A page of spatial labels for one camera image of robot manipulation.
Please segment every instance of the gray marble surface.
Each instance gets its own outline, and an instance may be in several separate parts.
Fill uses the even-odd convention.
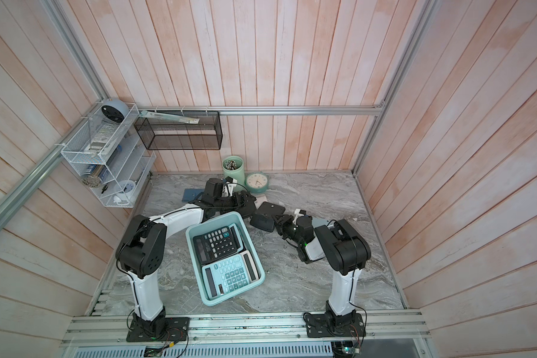
[[[144,215],[156,215],[181,207],[186,188],[203,188],[215,175],[163,175],[153,180]],[[372,258],[358,281],[354,303],[365,309],[401,309],[402,302],[390,274],[386,257],[374,233],[370,216],[356,182],[348,172],[269,174],[268,201],[325,219],[347,219],[368,241]],[[333,270],[326,259],[304,264],[296,250],[275,230],[267,233],[245,223],[265,272],[260,286],[215,306],[201,302],[199,288],[186,243],[185,230],[167,239],[159,268],[160,296],[168,314],[253,313],[323,311],[330,296]],[[127,315],[133,308],[127,277],[117,273],[104,316]]]

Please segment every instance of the box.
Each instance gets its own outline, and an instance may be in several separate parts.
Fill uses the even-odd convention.
[[[244,249],[248,250],[251,253],[252,259],[255,262],[255,265],[257,266],[259,279],[247,285],[246,287],[240,288],[238,291],[229,292],[217,298],[214,298],[213,300],[210,300],[209,297],[207,296],[207,290],[205,289],[205,286],[203,283],[203,272],[201,271],[201,268],[203,266],[199,263],[199,260],[197,260],[195,256],[196,252],[195,252],[195,246],[193,245],[193,237],[198,236],[198,235],[203,235],[213,230],[216,230],[219,227],[229,226],[232,224],[236,224],[239,227],[240,234],[241,234],[240,236],[243,239]],[[231,211],[224,215],[210,219],[204,223],[190,226],[185,232],[185,236],[187,238],[187,244],[189,245],[189,252],[191,254],[191,261],[193,262],[193,269],[195,270],[195,276],[197,277],[197,284],[199,285],[199,293],[201,294],[201,300],[207,306],[214,306],[216,304],[220,304],[221,302],[226,301],[231,297],[235,297],[238,294],[241,294],[245,291],[248,291],[257,287],[258,285],[264,282],[265,276],[266,276],[265,269],[263,268],[263,265],[260,263],[259,256],[257,254],[257,251],[255,250],[255,247],[252,245],[252,240],[251,240],[251,237],[249,236],[249,232],[247,231],[246,226],[244,225],[243,218],[240,216],[238,212]]]

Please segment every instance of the white wire shelf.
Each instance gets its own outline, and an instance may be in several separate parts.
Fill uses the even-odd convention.
[[[95,111],[62,150],[80,177],[92,164],[105,167],[99,175],[101,184],[90,188],[104,206],[133,207],[156,157],[138,145],[137,133],[125,137],[139,116],[135,104],[127,105],[129,112],[120,124],[106,118],[101,109]]]
[[[62,155],[70,163],[107,164],[115,148],[125,136],[129,127],[139,115],[135,103],[128,103],[129,113],[117,124],[101,112],[101,107],[88,118],[88,121],[74,134],[62,150]],[[101,149],[91,149],[96,135],[104,132],[105,143]]]

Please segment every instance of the green pen holder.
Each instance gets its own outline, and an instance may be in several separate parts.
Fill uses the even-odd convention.
[[[236,164],[237,168],[233,169],[233,170],[227,169],[226,164],[227,164],[228,161],[235,161],[235,164]],[[238,155],[229,155],[228,157],[223,159],[222,167],[223,167],[223,176],[225,178],[230,176],[231,178],[236,179],[237,183],[239,183],[241,185],[245,185],[244,184],[244,161],[243,161],[243,158],[241,158]],[[244,190],[244,188],[243,187],[238,187],[238,189],[235,188],[235,190],[236,191],[241,191],[241,190]]]

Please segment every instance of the clock face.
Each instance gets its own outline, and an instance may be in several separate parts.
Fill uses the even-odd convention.
[[[266,175],[262,173],[253,173],[247,177],[247,185],[253,189],[260,189],[269,182]]]

